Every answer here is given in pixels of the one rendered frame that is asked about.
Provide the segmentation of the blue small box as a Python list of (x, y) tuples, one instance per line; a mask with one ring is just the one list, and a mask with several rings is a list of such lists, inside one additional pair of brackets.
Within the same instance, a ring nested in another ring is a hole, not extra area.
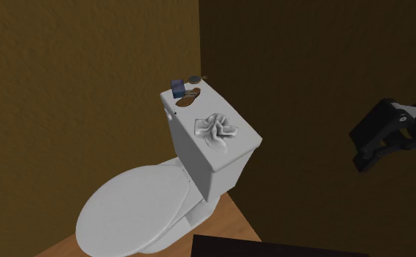
[(185, 95), (185, 84), (183, 79), (171, 81), (172, 96), (174, 99), (180, 99)]

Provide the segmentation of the white crumpled cloth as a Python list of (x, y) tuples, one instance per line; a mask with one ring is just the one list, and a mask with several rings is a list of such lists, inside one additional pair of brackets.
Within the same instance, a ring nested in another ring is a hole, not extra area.
[(225, 139), (232, 139), (238, 134), (239, 128), (230, 124), (224, 114), (214, 113), (205, 119), (195, 119), (194, 135), (203, 139), (207, 146), (219, 153), (228, 152)]

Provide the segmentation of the white toilet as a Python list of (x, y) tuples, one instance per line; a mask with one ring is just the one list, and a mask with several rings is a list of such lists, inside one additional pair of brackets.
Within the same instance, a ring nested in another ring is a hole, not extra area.
[[(208, 219), (220, 197), (232, 189), (261, 144), (255, 129), (209, 84), (185, 84), (201, 93), (178, 107), (172, 91), (161, 93), (176, 156), (140, 166), (110, 179), (85, 203), (75, 237), (91, 257), (129, 257), (166, 249)], [(194, 135), (195, 119), (224, 114), (239, 128), (226, 154)]]

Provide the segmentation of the brown flat oval object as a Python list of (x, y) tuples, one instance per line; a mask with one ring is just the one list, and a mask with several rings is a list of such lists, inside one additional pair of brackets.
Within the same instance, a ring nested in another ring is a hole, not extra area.
[(200, 93), (200, 88), (193, 88), (191, 90), (187, 90), (184, 93), (183, 97), (179, 99), (175, 104), (178, 107), (187, 107), (195, 101), (195, 99), (200, 95)]

